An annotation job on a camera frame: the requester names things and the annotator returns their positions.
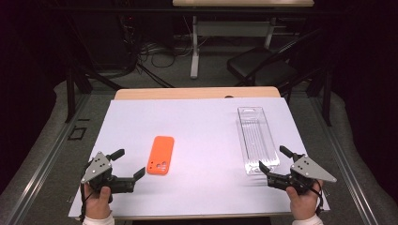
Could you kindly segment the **person's left hand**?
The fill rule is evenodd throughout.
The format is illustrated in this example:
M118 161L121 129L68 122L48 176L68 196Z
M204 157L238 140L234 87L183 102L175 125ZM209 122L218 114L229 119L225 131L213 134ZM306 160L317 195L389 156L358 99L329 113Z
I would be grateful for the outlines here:
M111 190L109 187L102 187L100 193L93 191L88 185L84 185L84 194L87 197L85 201L85 215L92 219L106 219L111 215L109 199Z

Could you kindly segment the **black folding chair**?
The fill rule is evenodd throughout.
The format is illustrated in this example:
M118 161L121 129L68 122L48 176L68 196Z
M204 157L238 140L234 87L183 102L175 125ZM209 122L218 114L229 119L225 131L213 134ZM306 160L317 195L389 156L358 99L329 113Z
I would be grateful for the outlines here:
M292 88L310 78L320 68L300 71L293 65L298 53L310 46L324 33L316 29L298 37L278 50L255 47L227 61L227 69L238 78L237 86L273 86L280 93L291 93Z

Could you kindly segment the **metal floor rail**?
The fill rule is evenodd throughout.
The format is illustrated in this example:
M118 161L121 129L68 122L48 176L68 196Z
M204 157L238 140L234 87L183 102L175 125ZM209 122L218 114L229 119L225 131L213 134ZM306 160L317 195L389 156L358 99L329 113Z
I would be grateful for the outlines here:
M344 183L347 186L347 189L351 195L351 198L353 199L354 204L356 205L357 211L359 212L364 225L379 225L375 214L371 209L371 206L368 203L364 192L358 182L358 179L353 173L353 170L345 156L344 150L340 145L337 136L335 135L332 127L327 124L323 117L322 105L320 100L315 97L311 97L310 102L315 111L316 117L324 133L326 134L327 139L329 140L331 150L344 179Z
M69 216L79 178L92 148L93 121L86 106L91 96L78 97L77 112L64 121L64 100L57 100L22 168L0 195L0 225L80 225Z

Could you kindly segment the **white-legged desk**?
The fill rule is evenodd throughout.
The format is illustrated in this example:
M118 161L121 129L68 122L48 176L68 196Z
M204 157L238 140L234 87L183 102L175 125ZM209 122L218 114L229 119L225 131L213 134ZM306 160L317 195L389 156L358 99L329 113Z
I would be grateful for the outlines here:
M227 7L227 8L310 8L314 0L173 0L175 7ZM266 22L204 22L192 17L192 60L191 78L196 79L199 71L198 37L265 37L264 46L270 45L276 19Z

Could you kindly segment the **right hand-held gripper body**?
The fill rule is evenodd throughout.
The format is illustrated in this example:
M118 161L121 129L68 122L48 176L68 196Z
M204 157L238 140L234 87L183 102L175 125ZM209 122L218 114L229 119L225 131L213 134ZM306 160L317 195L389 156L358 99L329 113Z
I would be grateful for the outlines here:
M285 190L292 187L298 195L309 191L316 181L335 183L337 179L308 156L298 158L290 167L289 174L277 174L267 169L268 186Z

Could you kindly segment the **person's right hand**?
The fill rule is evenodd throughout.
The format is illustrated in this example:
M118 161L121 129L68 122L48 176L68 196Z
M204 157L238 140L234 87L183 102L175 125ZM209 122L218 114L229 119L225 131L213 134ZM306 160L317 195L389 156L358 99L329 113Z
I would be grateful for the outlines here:
M316 181L313 190L309 190L302 195L298 195L293 187L286 188L285 191L290 199L290 209L295 220L305 220L315 215L318 193L322 186L322 181Z

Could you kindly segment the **black metal stand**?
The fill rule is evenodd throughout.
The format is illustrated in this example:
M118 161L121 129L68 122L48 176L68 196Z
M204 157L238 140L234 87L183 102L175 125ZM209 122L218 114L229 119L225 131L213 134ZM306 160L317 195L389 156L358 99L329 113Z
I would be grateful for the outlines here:
M78 87L83 94L90 94L93 91L93 86L90 84L87 76L111 87L114 90L122 89L121 85L110 81L109 79L99 75L98 72L93 69L90 69L78 62L76 59L71 58L66 72L68 102L67 123L71 121L76 113L75 87Z

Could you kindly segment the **orange phone case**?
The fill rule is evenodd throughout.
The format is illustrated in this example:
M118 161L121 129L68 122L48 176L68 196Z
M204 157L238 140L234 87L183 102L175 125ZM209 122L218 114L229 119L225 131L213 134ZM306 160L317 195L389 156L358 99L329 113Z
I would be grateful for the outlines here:
M157 136L154 139L146 165L150 174L165 175L169 171L175 140L169 136Z

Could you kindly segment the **clear plastic packaging tray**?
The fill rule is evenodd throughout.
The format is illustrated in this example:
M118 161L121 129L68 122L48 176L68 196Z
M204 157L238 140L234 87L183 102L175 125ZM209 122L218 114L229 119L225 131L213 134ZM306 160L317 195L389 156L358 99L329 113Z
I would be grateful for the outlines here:
M271 170L280 165L268 120L262 107L239 107L237 132L246 174L259 174L261 172L259 162Z

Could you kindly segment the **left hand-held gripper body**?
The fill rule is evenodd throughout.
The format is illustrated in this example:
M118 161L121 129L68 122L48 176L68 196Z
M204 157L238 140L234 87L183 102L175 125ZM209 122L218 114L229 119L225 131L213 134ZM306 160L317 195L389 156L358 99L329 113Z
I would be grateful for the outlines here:
M89 161L81 183L88 183L97 192L100 192L102 187L109 187L112 193L132 193L135 186L133 177L124 178L113 175L113 161L109 161L106 156L98 152Z

